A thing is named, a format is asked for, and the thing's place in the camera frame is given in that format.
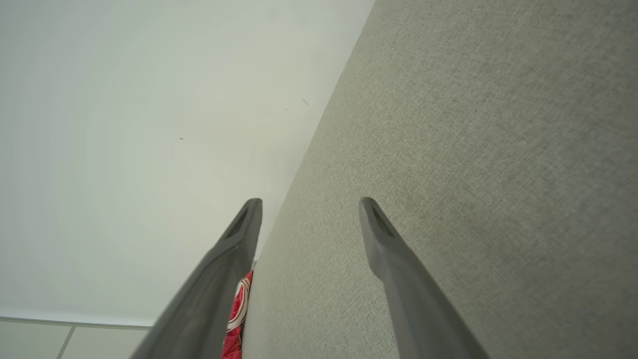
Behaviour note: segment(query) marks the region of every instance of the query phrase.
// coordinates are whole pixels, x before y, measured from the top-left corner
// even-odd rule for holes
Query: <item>gray fabric surface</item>
[[[638,357],[636,1],[385,1],[257,263],[244,357],[397,357],[374,197],[493,358]]]

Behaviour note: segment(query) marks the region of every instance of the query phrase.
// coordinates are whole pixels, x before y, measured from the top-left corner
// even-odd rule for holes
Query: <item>sofa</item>
[[[244,357],[398,357],[364,196],[491,358],[638,357],[637,139],[637,1],[377,0],[256,264]]]

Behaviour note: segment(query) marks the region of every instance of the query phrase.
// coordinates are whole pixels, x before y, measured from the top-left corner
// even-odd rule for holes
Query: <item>white wall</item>
[[[0,316],[151,325],[250,197],[261,252],[372,3],[1,1]]]

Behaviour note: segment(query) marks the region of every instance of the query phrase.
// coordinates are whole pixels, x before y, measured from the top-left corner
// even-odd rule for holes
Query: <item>red fabric with white stripe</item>
[[[230,311],[230,319],[226,328],[226,340],[224,340],[224,350],[222,351],[222,359],[241,359],[241,330],[244,320],[246,319],[246,310],[248,309],[248,296],[250,294],[250,283],[253,280],[253,271],[250,271],[244,279],[241,280],[241,287],[235,301],[233,309]]]

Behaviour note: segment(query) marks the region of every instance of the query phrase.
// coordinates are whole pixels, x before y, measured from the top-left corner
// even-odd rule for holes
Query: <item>tile grout line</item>
[[[70,321],[47,321],[42,319],[22,319],[22,318],[0,317],[0,322],[3,322],[3,321],[9,322],[9,323],[74,326],[78,328],[96,328],[96,329],[150,330],[152,328],[152,326],[141,326],[141,325],[91,324],[91,323],[76,323],[76,322],[70,322]]]
[[[73,335],[73,332],[75,332],[74,326],[72,326],[71,329],[69,330],[69,334],[67,334],[66,340],[64,341],[64,344],[62,344],[62,348],[60,348],[60,353],[57,354],[56,359],[62,359],[62,356],[64,355],[64,351],[66,350],[66,346],[69,345],[69,342],[71,341],[71,336]]]

